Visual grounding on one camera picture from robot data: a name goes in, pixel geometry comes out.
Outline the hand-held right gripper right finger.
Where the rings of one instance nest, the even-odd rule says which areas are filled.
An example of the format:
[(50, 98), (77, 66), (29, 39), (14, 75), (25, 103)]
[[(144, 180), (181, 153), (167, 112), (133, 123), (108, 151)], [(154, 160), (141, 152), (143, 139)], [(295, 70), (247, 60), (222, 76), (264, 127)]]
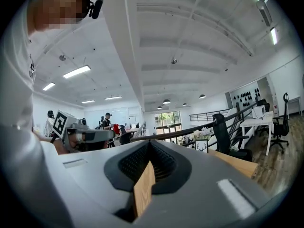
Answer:
[(269, 228), (267, 220), (284, 199), (273, 197), (224, 160), (164, 143), (186, 157), (192, 171), (172, 194), (153, 195), (135, 223), (141, 228)]

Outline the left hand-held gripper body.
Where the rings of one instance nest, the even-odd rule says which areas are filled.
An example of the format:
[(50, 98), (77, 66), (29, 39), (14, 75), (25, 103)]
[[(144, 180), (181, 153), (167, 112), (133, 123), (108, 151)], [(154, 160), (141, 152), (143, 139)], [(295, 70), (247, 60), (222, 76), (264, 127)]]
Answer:
[(89, 129), (85, 119), (59, 110), (55, 116), (52, 142), (59, 138), (68, 152), (88, 152), (101, 150), (114, 139), (113, 130)]

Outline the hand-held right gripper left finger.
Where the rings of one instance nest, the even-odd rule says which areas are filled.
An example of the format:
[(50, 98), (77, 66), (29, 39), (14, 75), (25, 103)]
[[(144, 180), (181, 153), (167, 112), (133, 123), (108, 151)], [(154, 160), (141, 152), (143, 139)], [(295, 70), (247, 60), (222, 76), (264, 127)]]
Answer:
[(115, 213), (125, 208), (130, 193), (115, 189), (104, 173), (105, 163), (134, 147), (58, 155), (53, 144), (41, 143), (45, 162), (74, 228), (142, 228)]

